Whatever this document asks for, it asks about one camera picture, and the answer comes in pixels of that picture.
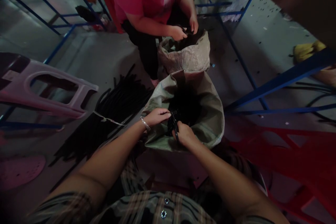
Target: blue metal rack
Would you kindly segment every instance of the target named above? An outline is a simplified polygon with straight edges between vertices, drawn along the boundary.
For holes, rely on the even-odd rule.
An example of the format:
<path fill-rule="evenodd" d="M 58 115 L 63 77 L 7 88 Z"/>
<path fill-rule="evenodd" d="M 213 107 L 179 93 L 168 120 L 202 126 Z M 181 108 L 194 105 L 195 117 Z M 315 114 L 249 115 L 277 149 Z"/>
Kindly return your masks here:
<path fill-rule="evenodd" d="M 73 16 L 79 16 L 78 13 L 74 14 L 60 14 L 47 0 L 43 0 L 49 8 L 51 8 L 55 12 L 55 16 L 49 21 L 45 21 L 43 18 L 41 18 L 35 11 L 33 11 L 28 5 L 26 5 L 22 0 L 15 0 L 19 4 L 21 4 L 25 9 L 27 9 L 32 15 L 34 15 L 38 20 L 40 20 L 43 24 L 49 27 L 53 32 L 55 32 L 57 35 L 61 35 L 56 29 L 57 28 L 64 28 L 64 27 L 70 27 L 69 31 L 63 36 L 60 43 L 55 47 L 55 49 L 52 51 L 52 53 L 44 60 L 44 64 L 49 64 L 50 61 L 53 59 L 53 57 L 57 54 L 59 49 L 62 47 L 62 45 L 66 42 L 66 40 L 69 38 L 71 33 L 74 31 L 76 27 L 79 26 L 91 26 L 91 25 L 101 25 L 105 31 L 107 31 L 106 26 L 103 24 L 103 22 L 100 20 L 98 14 L 93 10 L 91 4 L 87 0 L 83 0 L 85 4 L 87 5 L 88 9 L 91 11 L 91 13 L 96 17 L 96 22 L 94 23 L 76 23 L 71 24 L 69 23 L 65 18 L 66 17 L 73 17 Z M 101 5 L 103 12 L 108 16 L 109 20 L 112 20 L 109 13 L 107 12 L 105 6 L 103 5 L 101 0 L 98 0 L 99 4 Z M 65 24 L 62 25 L 53 25 L 53 23 L 60 18 Z M 16 107 L 12 106 L 10 107 L 5 114 L 0 116 L 0 128 L 7 129 L 7 130 L 14 130 L 16 129 L 26 129 L 26 128 L 54 128 L 54 129 L 61 129 L 63 125 L 46 125 L 46 124 L 29 124 L 29 123 L 16 123 L 16 122 L 6 122 L 8 117 L 11 115 L 11 113 L 15 110 Z"/>
<path fill-rule="evenodd" d="M 299 108 L 285 108 L 285 109 L 270 109 L 267 105 L 264 96 L 270 94 L 280 88 L 286 87 L 295 81 L 298 81 L 304 77 L 310 76 L 321 69 L 333 65 L 336 63 L 336 52 L 330 48 L 325 48 L 324 50 L 315 53 L 313 56 L 308 58 L 307 60 L 295 65 L 294 67 L 290 68 L 289 70 L 285 71 L 284 73 L 278 75 L 276 78 L 270 80 L 269 82 L 265 83 L 264 85 L 257 87 L 255 80 L 253 79 L 251 73 L 249 72 L 243 57 L 239 53 L 228 29 L 226 28 L 225 24 L 222 22 L 221 16 L 222 15 L 239 15 L 240 18 L 238 21 L 241 21 L 242 17 L 244 16 L 247 8 L 249 7 L 252 0 L 248 0 L 246 6 L 241 11 L 236 12 L 221 12 L 221 13 L 210 13 L 205 14 L 206 16 L 216 16 L 221 23 L 221 26 L 234 50 L 236 53 L 239 62 L 241 63 L 243 70 L 250 81 L 253 91 L 249 94 L 243 96 L 242 98 L 238 99 L 237 101 L 231 103 L 227 107 L 224 108 L 225 115 L 252 115 L 252 114 L 277 114 L 277 113 L 310 113 L 310 112 L 317 112 L 321 110 L 333 109 L 336 108 L 336 104 L 329 104 L 325 106 L 318 106 L 318 107 L 299 107 Z M 197 4 L 198 7 L 209 7 L 209 6 L 225 6 L 230 5 L 232 2 L 212 2 L 212 0 L 208 0 L 208 3 Z M 261 103 L 263 110 L 254 110 L 254 111 L 234 111 L 234 109 L 241 107 L 249 102 L 258 99 Z"/>

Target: pink plastic stool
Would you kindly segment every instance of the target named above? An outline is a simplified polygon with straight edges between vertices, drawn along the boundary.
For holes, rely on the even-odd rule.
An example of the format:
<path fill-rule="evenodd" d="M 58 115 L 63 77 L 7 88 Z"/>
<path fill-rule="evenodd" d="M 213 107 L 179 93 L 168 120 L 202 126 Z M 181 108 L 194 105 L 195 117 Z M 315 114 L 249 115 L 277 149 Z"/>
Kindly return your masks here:
<path fill-rule="evenodd" d="M 35 179 L 43 170 L 42 155 L 4 159 L 0 161 L 0 191 L 7 191 Z"/>
<path fill-rule="evenodd" d="M 34 79 L 49 84 L 40 95 L 30 89 Z M 75 91 L 68 104 L 47 99 L 50 87 L 55 86 Z M 97 92 L 98 86 L 27 57 L 0 53 L 0 102 L 23 105 L 52 116 L 77 119 L 86 113 L 81 105 L 91 90 Z"/>

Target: silver bracelet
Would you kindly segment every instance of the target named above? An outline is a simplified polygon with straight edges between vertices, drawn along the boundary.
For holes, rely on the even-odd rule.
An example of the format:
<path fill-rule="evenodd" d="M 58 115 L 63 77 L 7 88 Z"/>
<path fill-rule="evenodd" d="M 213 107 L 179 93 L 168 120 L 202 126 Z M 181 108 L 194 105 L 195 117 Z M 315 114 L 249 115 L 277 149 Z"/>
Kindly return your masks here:
<path fill-rule="evenodd" d="M 150 131 L 150 127 L 148 126 L 148 124 L 145 122 L 143 117 L 140 117 L 141 121 L 143 122 L 143 124 L 146 126 L 147 131 Z"/>

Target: pile of black strips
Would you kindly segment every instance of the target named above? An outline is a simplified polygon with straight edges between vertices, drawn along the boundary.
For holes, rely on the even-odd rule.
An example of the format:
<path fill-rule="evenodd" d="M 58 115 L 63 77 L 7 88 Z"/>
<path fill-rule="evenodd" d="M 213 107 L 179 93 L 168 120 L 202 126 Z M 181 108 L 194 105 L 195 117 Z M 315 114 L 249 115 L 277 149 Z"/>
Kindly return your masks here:
<path fill-rule="evenodd" d="M 296 82 L 295 84 L 301 85 L 301 86 L 287 86 L 284 87 L 286 89 L 301 89 L 301 90 L 310 90 L 310 91 L 319 91 L 324 94 L 316 97 L 314 100 L 309 102 L 306 107 L 312 107 L 317 101 L 324 97 L 328 96 L 336 96 L 336 88 L 331 87 L 331 86 L 326 86 L 326 85 L 319 85 L 319 84 L 313 84 L 313 83 L 306 83 L 306 82 Z M 336 126 L 336 119 L 330 119 L 324 115 L 321 115 L 319 112 L 311 112 L 320 119 L 318 120 L 320 123 L 330 123 L 334 124 Z"/>
<path fill-rule="evenodd" d="M 69 136 L 61 148 L 54 154 L 53 166 L 59 159 L 67 162 L 75 160 L 75 164 L 51 189 L 53 191 L 86 157 L 89 159 L 96 149 L 106 140 L 113 138 L 124 128 L 145 106 L 153 90 L 146 89 L 141 80 L 135 80 L 131 74 L 135 64 L 124 77 L 120 75 L 117 84 L 114 78 L 114 89 L 109 88 L 99 98 L 95 111 L 83 121 Z"/>
<path fill-rule="evenodd" d="M 174 93 L 174 97 L 169 100 L 168 110 L 172 115 L 168 119 L 166 135 L 172 136 L 172 131 L 174 130 L 177 142 L 179 142 L 177 122 L 181 121 L 189 127 L 196 123 L 202 110 L 200 97 L 191 86 L 179 86 Z"/>

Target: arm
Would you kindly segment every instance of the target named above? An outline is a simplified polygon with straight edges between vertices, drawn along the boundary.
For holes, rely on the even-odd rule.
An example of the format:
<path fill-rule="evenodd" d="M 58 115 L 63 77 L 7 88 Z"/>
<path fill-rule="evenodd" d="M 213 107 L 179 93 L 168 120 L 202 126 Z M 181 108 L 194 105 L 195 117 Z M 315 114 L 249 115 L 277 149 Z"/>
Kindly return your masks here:
<path fill-rule="evenodd" d="M 175 41 L 187 37 L 187 35 L 178 26 L 161 24 L 151 18 L 144 17 L 142 15 L 132 15 L 126 13 L 126 16 L 130 23 L 133 25 L 133 27 L 139 32 L 153 36 L 169 36 L 173 37 Z"/>
<path fill-rule="evenodd" d="M 194 0 L 181 0 L 179 6 L 183 13 L 189 18 L 191 31 L 196 34 L 198 30 L 198 21 Z"/>
<path fill-rule="evenodd" d="M 144 118 L 152 127 L 171 116 L 167 109 L 154 109 Z M 46 200 L 69 191 L 88 194 L 97 209 L 122 172 L 131 150 L 146 130 L 142 121 L 137 121 L 120 137 L 104 146 L 94 154 L 83 167 L 65 180 Z"/>
<path fill-rule="evenodd" d="M 179 121 L 178 128 L 180 142 L 206 169 L 220 197 L 236 220 L 257 215 L 274 223 L 288 223 L 279 209 L 252 181 L 206 148 L 189 126 Z"/>

